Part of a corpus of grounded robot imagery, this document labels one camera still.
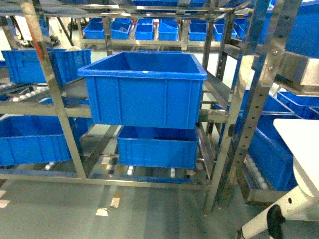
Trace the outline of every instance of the crate rim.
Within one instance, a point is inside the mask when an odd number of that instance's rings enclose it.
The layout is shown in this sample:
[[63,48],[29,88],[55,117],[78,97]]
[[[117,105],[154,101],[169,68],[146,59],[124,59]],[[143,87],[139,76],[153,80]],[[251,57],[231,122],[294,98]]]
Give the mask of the crate rim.
[[[90,70],[89,68],[99,64],[100,62],[105,61],[106,59],[110,59],[112,57],[116,57],[119,54],[123,53],[129,53],[129,54],[134,54],[134,52],[130,51],[122,51],[117,54],[105,57],[103,59],[100,59],[96,62],[93,62],[87,66],[81,67],[78,69],[78,75],[80,76],[117,76],[117,77],[136,77],[136,78],[168,78],[168,79],[188,79],[188,80],[198,80],[198,81],[205,81],[207,79],[207,73],[204,70],[203,66],[200,64],[198,59],[193,55],[189,54],[193,61],[196,64],[196,67],[199,71],[199,73],[185,73],[185,72],[160,72],[160,71],[130,71],[130,70],[125,70],[125,71],[120,71],[119,70]],[[151,54],[163,54],[161,52],[157,51],[140,51],[140,53],[151,53]],[[165,54],[184,54],[184,53],[179,53],[179,52],[172,52],[172,53],[167,53]]]

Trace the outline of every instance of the epoxy floor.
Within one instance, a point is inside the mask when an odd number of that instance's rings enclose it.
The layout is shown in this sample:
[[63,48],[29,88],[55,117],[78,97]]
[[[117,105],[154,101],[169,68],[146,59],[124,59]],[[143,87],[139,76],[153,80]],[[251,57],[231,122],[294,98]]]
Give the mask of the epoxy floor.
[[[60,47],[70,47],[53,29]],[[0,49],[10,49],[1,28],[0,39]],[[94,51],[92,61],[105,56],[103,50]],[[202,54],[196,56],[201,61]],[[216,61],[217,55],[211,54],[212,72]],[[226,83],[235,64],[227,63]],[[207,217],[202,213],[203,191],[13,180],[0,190],[6,190],[2,199],[10,200],[0,208],[0,239],[234,239],[236,230],[263,209],[245,206],[238,189],[227,208],[215,207]],[[121,195],[118,208],[110,208],[114,194]],[[109,209],[107,217],[95,215],[100,207]],[[284,231],[287,239],[317,239],[319,223],[287,221]],[[263,232],[254,238],[268,236]]]

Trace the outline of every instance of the warehouse shelving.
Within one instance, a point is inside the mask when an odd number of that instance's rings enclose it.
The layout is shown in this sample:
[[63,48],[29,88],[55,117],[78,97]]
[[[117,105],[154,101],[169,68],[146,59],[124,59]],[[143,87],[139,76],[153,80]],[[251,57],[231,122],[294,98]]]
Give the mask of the warehouse shelving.
[[[69,146],[74,169],[71,171],[42,171],[24,169],[0,169],[0,179],[37,180],[52,182],[71,182],[87,184],[121,185],[137,187],[158,187],[158,188],[180,188],[197,189],[207,192],[204,211],[209,213],[215,202],[217,190],[219,206],[226,206],[229,203],[232,191],[237,184],[243,192],[247,203],[269,204],[280,198],[284,192],[272,190],[261,190],[254,185],[249,173],[243,166],[244,158],[249,148],[252,136],[256,129],[257,122],[261,115],[263,105],[266,101],[269,89],[274,82],[282,87],[292,90],[294,93],[319,95],[318,82],[302,81],[294,78],[292,72],[298,72],[302,76],[307,74],[314,76],[318,74],[316,68],[319,59],[308,58],[285,51],[285,45],[291,28],[293,26],[299,3],[301,1],[285,0],[279,1],[274,8],[276,14],[272,15],[271,25],[268,29],[264,45],[259,45],[259,37],[262,32],[263,22],[266,17],[268,2],[256,0],[253,10],[247,10],[250,27],[246,29],[246,38],[243,40],[231,38],[233,21],[236,14],[243,14],[243,10],[249,2],[243,3],[236,8],[218,8],[218,1],[211,1],[210,6],[201,8],[191,7],[150,7],[134,6],[130,1],[119,5],[59,5],[61,9],[76,9],[76,13],[66,14],[66,11],[43,11],[57,7],[56,5],[40,4],[37,0],[24,0],[21,5],[16,3],[1,3],[0,6],[21,6],[30,31],[33,32],[33,42],[41,61],[43,72],[49,86],[49,92],[43,92],[42,96],[51,96],[53,104],[43,105],[34,99],[21,102],[4,101],[0,102],[0,114],[26,114],[26,115],[50,115],[59,116],[67,144]],[[133,175],[127,175],[127,167],[119,167],[117,164],[117,148],[110,150],[109,154],[102,155],[101,152],[106,146],[110,146],[113,135],[118,126],[111,126],[103,137],[88,137],[87,147],[79,152],[74,141],[68,117],[90,117],[88,105],[73,104],[65,105],[62,95],[72,98],[86,98],[84,80],[78,79],[70,82],[61,88],[57,85],[52,66],[49,61],[47,48],[50,47],[49,39],[43,36],[39,25],[39,18],[44,16],[72,16],[81,17],[103,17],[105,32],[104,44],[106,44],[107,55],[112,54],[113,45],[157,45],[172,46],[176,44],[187,50],[192,43],[188,41],[188,27],[191,19],[205,19],[209,21],[205,43],[196,43],[196,46],[204,47],[203,67],[207,69],[211,47],[218,47],[219,58],[216,74],[208,72],[208,80],[205,86],[216,98],[222,110],[210,109],[200,111],[200,122],[207,122],[207,134],[201,125],[198,126],[200,137],[200,155],[197,162],[203,165],[197,175],[192,177],[185,170],[177,170],[176,177],[170,177],[170,169],[163,169],[159,177],[155,177],[152,169],[136,167]],[[180,35],[181,41],[136,41],[131,35],[129,40],[112,40],[110,38],[111,18],[175,18],[183,21]],[[225,18],[223,39],[220,43],[212,42],[213,23],[217,19]],[[20,45],[10,32],[6,18],[1,18],[3,28],[12,49],[19,49]],[[227,57],[237,58],[237,66],[233,86],[230,88],[223,83],[223,75]],[[244,126],[238,133],[234,133],[234,127],[240,111],[246,86],[248,84],[251,69],[255,70],[251,91],[249,94],[246,110],[243,113]],[[281,73],[287,79],[279,80],[277,74]],[[213,124],[225,124],[221,145],[215,151],[216,144],[213,142],[211,133]],[[92,169],[101,163],[101,158],[109,158],[111,170],[103,174],[95,174]]]

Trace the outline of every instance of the blue storage bin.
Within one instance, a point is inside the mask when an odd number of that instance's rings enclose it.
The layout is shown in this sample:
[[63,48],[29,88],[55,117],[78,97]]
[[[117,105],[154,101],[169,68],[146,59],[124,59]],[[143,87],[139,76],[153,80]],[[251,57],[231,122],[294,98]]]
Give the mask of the blue storage bin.
[[116,18],[114,22],[124,23],[124,24],[132,24],[132,20],[129,18]]
[[191,20],[190,24],[207,24],[205,20]]
[[136,25],[135,40],[153,40],[153,25],[152,24]]
[[309,107],[305,117],[307,120],[319,120],[319,107]]
[[98,17],[98,18],[92,18],[92,19],[89,21],[89,23],[91,23],[91,22],[102,22],[102,19],[101,19],[100,17]]
[[[259,43],[263,44],[267,32],[272,11],[267,12],[263,32]],[[319,0],[303,2],[287,40],[286,50],[306,55],[309,57],[319,58]]]
[[[53,100],[51,98],[45,98],[45,99],[42,99],[40,103],[49,104],[49,103],[53,103]],[[88,105],[89,101],[83,100],[80,103],[84,105]],[[70,117],[70,119],[73,119],[73,121],[75,122],[75,127],[76,127],[75,137],[81,137],[82,135],[86,134],[89,128],[93,125],[92,118]]]
[[219,19],[218,21],[216,21],[214,24],[221,24],[224,25],[225,24],[225,19]]
[[86,39],[104,39],[102,22],[91,22],[83,31]]
[[207,73],[191,54],[121,52],[78,70],[97,124],[194,129]]
[[205,41],[207,24],[191,24],[189,28],[189,40]]
[[[132,0],[136,6],[177,6],[178,0]],[[202,7],[206,0],[191,0],[190,7]]]
[[[215,41],[221,41],[221,39],[223,37],[223,31],[224,31],[224,25],[214,24]],[[236,36],[237,36],[237,32],[233,29],[231,37],[236,37]]]
[[296,96],[290,92],[278,92],[277,99],[303,118],[307,118],[309,107],[319,106],[318,96]]
[[136,24],[153,24],[153,19],[138,19]]
[[293,155],[273,126],[274,119],[301,119],[297,115],[261,115],[248,154],[277,191],[289,191],[297,183]]
[[[78,78],[77,69],[91,63],[91,50],[66,51],[55,49],[55,57],[49,51],[58,82],[67,83]],[[46,83],[35,50],[2,51],[7,62],[10,80],[16,83]]]
[[174,20],[164,19],[159,23],[160,41],[178,41],[178,24]]
[[195,130],[123,127],[117,135],[123,165],[188,168],[196,166]]
[[246,19],[244,18],[235,18],[234,21],[234,29],[237,32],[240,38],[245,37],[245,29],[246,29]]
[[130,29],[130,24],[114,21],[111,24],[111,37],[112,39],[126,40],[128,39]]
[[0,121],[0,166],[70,160],[56,116],[11,116]]

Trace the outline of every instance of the stacked blue crate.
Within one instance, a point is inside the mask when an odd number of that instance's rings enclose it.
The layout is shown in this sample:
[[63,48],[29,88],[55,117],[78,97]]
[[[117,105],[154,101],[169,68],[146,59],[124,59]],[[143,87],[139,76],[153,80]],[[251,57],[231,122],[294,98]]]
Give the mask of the stacked blue crate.
[[207,74],[193,55],[122,52],[78,72],[94,123],[124,125],[120,164],[195,168],[194,128]]

